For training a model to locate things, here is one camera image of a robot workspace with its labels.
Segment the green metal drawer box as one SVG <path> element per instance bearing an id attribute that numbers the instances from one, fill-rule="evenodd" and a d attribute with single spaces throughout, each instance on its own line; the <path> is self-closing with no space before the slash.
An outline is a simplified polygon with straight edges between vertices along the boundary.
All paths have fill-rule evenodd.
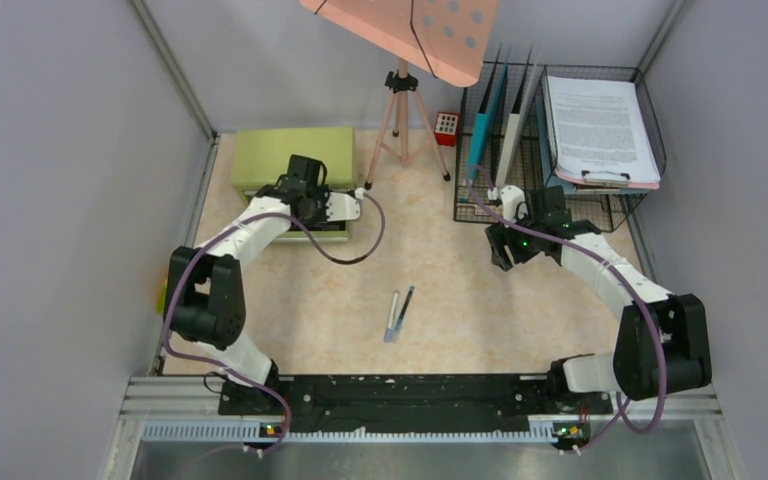
<path id="1" fill-rule="evenodd" d="M 319 160 L 326 173 L 318 182 L 338 192 L 357 187 L 354 129 L 299 127 L 240 130 L 232 161 L 231 186 L 248 204 L 259 190 L 275 185 L 290 171 L 293 155 Z"/>

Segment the light blue clipboard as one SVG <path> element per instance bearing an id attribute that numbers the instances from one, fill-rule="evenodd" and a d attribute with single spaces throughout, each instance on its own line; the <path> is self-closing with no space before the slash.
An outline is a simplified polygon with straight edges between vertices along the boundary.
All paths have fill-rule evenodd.
<path id="1" fill-rule="evenodd" d="M 542 96 L 537 94 L 534 99 L 537 119 L 538 143 L 540 148 L 540 165 L 544 187 L 560 186 L 566 195 L 646 195 L 646 189 L 611 188 L 598 185 L 579 185 L 561 179 L 554 173 L 550 158 L 550 141 L 548 136 L 547 116 Z"/>

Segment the teal file folder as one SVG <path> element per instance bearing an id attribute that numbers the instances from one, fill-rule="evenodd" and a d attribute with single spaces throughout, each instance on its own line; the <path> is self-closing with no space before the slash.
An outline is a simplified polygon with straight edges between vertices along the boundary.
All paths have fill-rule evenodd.
<path id="1" fill-rule="evenodd" d="M 472 183 L 475 179 L 477 166 L 483 158 L 489 135 L 493 130 L 493 121 L 501 99 L 501 94 L 506 90 L 505 82 L 507 78 L 510 52 L 507 52 L 506 58 L 501 60 L 501 49 L 502 46 L 499 46 L 497 49 L 490 77 L 482 95 L 481 103 L 474 121 L 470 150 L 466 164 L 466 181 L 468 183 Z"/>

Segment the grey white file folder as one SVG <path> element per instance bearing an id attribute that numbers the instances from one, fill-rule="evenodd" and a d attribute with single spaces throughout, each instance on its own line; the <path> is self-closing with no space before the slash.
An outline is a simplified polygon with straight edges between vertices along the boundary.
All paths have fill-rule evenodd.
<path id="1" fill-rule="evenodd" d="M 508 116 L 506 130 L 503 136 L 503 145 L 499 157 L 499 164 L 495 174 L 494 184 L 496 187 L 502 187 L 510 173 L 512 164 L 516 157 L 517 148 L 526 120 L 526 100 L 536 74 L 536 62 L 540 47 L 532 43 L 524 67 L 523 76 L 520 78 L 517 95 L 514 99 L 511 112 Z"/>

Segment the teal gel pen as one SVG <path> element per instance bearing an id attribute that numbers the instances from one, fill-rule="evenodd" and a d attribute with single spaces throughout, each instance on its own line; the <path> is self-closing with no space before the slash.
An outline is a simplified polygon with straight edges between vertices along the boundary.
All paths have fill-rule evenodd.
<path id="1" fill-rule="evenodd" d="M 396 322 L 395 322 L 394 327 L 393 327 L 393 338 L 396 338 L 399 335 L 400 331 L 401 331 L 402 324 L 403 324 L 404 319 L 406 317 L 407 310 L 409 308 L 409 305 L 411 303 L 411 300 L 412 300 L 412 297 L 413 297 L 414 293 L 415 293 L 415 286 L 411 285 L 409 287 L 409 289 L 408 289 L 408 293 L 407 293 L 407 295 L 405 297 L 405 300 L 404 300 L 404 302 L 402 304 L 402 307 L 401 307 L 401 309 L 399 311 L 399 314 L 396 317 Z"/>

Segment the grey white marker pen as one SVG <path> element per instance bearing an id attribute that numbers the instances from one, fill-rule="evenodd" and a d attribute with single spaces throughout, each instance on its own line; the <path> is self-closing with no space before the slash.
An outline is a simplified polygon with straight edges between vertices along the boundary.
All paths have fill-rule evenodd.
<path id="1" fill-rule="evenodd" d="M 389 315 L 388 315 L 387 325 L 386 325 L 385 334 L 384 334 L 385 343 L 390 343 L 394 336 L 399 298 L 400 298 L 400 292 L 398 290 L 394 291 L 391 299 Z"/>

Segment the black wire mesh file rack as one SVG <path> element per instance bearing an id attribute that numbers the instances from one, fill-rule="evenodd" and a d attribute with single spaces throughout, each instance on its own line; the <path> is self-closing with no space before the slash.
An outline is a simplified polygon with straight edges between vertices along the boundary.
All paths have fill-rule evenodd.
<path id="1" fill-rule="evenodd" d="M 479 164 L 493 175 L 502 171 L 507 156 L 504 137 L 512 113 L 524 113 L 520 137 L 514 157 L 508 163 L 504 180 L 493 177 L 496 185 L 515 185 L 525 191 L 541 187 L 561 186 L 573 217 L 588 219 L 603 231 L 616 231 L 633 213 L 653 188 L 641 183 L 619 185 L 581 184 L 570 182 L 557 173 L 557 146 L 553 113 L 549 99 L 548 76 L 600 81 L 620 81 L 634 85 L 647 138 L 653 150 L 654 164 L 660 174 L 666 171 L 666 153 L 651 98 L 643 73 L 637 68 L 573 65 L 534 65 L 486 61 L 479 81 L 466 87 L 459 114 L 463 121 L 456 143 L 458 164 L 453 200 L 453 219 L 466 223 L 490 223 L 491 216 L 471 199 L 466 180 L 473 137 L 477 134 L 478 116 L 496 105 L 491 128 L 482 130 L 485 150 Z"/>

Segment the pink clipboard with papers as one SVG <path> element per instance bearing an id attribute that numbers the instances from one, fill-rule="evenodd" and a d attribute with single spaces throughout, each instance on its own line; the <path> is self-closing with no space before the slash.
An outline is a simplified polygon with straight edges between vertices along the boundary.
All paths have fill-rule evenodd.
<path id="1" fill-rule="evenodd" d="M 579 185 L 660 187 L 634 83 L 548 75 L 545 86 L 558 177 Z"/>

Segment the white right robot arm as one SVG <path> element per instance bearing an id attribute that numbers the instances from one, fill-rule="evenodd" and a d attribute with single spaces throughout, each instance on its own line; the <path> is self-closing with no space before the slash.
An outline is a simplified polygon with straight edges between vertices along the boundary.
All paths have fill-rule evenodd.
<path id="1" fill-rule="evenodd" d="M 706 312 L 697 296 L 676 295 L 639 272 L 596 225 L 573 219 L 560 187 L 508 185 L 487 197 L 501 218 L 485 230 L 494 265 L 508 271 L 544 254 L 586 283 L 619 322 L 613 351 L 551 363 L 546 397 L 554 409 L 572 412 L 593 392 L 639 401 L 661 387 L 672 394 L 710 384 Z"/>

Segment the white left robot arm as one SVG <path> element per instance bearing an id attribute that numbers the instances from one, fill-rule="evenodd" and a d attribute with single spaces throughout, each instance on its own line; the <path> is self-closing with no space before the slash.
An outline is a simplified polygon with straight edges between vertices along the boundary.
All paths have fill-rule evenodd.
<path id="1" fill-rule="evenodd" d="M 238 395 L 257 413 L 279 404 L 280 386 L 269 379 L 273 361 L 244 331 L 245 268 L 292 223 L 325 220 L 328 170 L 293 154 L 285 173 L 261 187 L 222 232 L 200 247 L 181 246 L 170 257 L 162 341 L 176 333 L 204 351 L 202 361 L 224 370 Z"/>

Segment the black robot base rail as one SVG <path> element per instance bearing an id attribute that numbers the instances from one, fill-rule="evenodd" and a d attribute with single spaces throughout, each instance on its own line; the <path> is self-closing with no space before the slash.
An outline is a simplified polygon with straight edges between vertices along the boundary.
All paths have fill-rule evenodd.
<path id="1" fill-rule="evenodd" d="M 269 395 L 226 381 L 221 416 L 281 416 L 293 433 L 519 433 L 539 415 L 610 414 L 600 393 L 555 392 L 543 375 L 296 375 L 268 382 Z"/>

